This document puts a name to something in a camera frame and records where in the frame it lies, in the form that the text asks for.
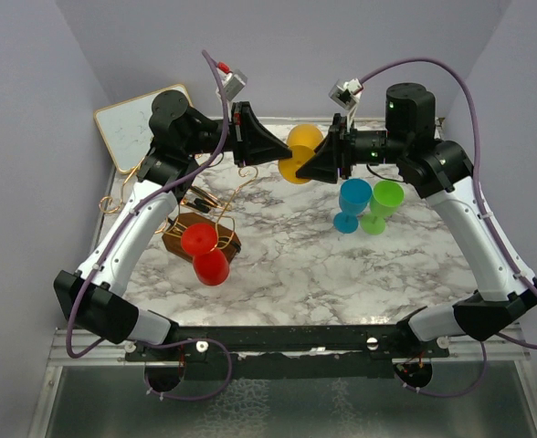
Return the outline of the yellow plastic wine glass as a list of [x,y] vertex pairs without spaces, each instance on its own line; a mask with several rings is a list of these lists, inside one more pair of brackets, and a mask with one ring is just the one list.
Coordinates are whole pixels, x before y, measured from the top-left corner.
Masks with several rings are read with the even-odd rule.
[[315,155],[315,149],[323,140],[321,131],[311,124],[295,126],[289,133],[286,144],[291,157],[278,161],[281,176],[289,183],[304,184],[310,179],[297,176],[297,170]]

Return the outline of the blue plastic wine glass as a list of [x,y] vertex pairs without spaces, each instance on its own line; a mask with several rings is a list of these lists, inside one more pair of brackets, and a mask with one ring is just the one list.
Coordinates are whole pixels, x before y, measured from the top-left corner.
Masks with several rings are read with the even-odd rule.
[[340,188],[340,212],[333,218],[334,228],[343,234],[355,232],[359,225],[358,216],[365,210],[372,197],[373,189],[362,179],[349,179]]

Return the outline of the green plastic wine glass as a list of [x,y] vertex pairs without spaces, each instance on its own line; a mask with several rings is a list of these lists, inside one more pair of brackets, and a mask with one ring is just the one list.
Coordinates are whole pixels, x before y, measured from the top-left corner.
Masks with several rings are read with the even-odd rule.
[[382,234],[386,228],[385,219],[400,207],[404,199],[404,190],[398,182],[378,182],[370,200],[370,212],[360,219],[361,228],[369,235]]

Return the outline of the red plastic wine glass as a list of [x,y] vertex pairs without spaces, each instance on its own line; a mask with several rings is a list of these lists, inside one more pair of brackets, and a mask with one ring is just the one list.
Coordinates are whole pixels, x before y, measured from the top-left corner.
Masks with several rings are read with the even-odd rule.
[[192,257],[195,274],[206,286],[218,286],[229,275],[229,263],[217,244],[216,230],[209,224],[189,225],[181,237],[182,249]]

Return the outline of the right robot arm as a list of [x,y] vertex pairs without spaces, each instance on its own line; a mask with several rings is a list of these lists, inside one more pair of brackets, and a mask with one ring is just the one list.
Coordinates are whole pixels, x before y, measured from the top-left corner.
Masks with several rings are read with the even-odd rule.
[[464,300],[423,308],[400,321],[395,345],[407,357],[439,337],[483,341],[537,306],[537,276],[506,237],[491,235],[499,225],[474,193],[468,155],[454,141],[436,138],[435,106],[424,86],[395,84],[386,91],[383,131],[359,131],[336,114],[315,155],[296,172],[303,179],[336,183],[349,178],[356,164],[394,164],[455,238],[477,288]]

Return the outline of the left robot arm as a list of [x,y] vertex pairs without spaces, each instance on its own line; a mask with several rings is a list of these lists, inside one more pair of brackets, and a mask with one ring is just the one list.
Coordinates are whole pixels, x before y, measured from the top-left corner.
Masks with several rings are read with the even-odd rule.
[[151,109],[153,138],[127,203],[88,259],[74,273],[58,273],[54,289],[70,327],[115,344],[145,342],[156,359],[168,360],[178,347],[175,322],[137,308],[123,295],[154,232],[191,187],[200,169],[196,155],[229,151],[243,168],[292,153],[260,124],[247,102],[234,103],[226,120],[210,120],[181,91],[165,90]]

